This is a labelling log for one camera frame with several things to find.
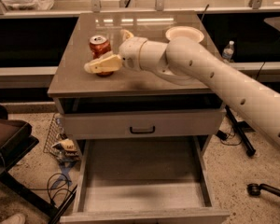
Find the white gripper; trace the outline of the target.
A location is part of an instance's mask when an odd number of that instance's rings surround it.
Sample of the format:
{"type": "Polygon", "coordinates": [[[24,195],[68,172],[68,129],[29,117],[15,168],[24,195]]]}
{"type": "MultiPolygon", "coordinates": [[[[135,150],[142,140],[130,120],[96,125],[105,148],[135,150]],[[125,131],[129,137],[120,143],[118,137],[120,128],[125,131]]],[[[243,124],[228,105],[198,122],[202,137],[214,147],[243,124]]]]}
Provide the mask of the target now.
{"type": "Polygon", "coordinates": [[[111,55],[106,58],[101,57],[92,60],[84,65],[86,72],[90,74],[114,72],[118,71],[122,64],[125,68],[134,71],[141,70],[140,53],[147,39],[137,36],[133,37],[133,33],[126,29],[121,29],[120,35],[124,42],[119,46],[119,56],[111,55]]]}

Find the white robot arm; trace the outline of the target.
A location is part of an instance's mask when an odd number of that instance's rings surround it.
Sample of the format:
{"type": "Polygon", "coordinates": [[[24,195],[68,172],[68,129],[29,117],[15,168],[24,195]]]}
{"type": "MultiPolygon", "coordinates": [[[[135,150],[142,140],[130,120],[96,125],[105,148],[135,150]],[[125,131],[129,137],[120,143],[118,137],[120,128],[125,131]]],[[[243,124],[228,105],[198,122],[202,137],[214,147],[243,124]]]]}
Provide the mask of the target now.
{"type": "Polygon", "coordinates": [[[188,85],[196,78],[280,151],[280,93],[225,64],[188,37],[162,43],[133,36],[127,30],[121,33],[119,52],[109,51],[86,63],[86,72],[97,74],[125,67],[148,71],[178,85],[188,85]]]}

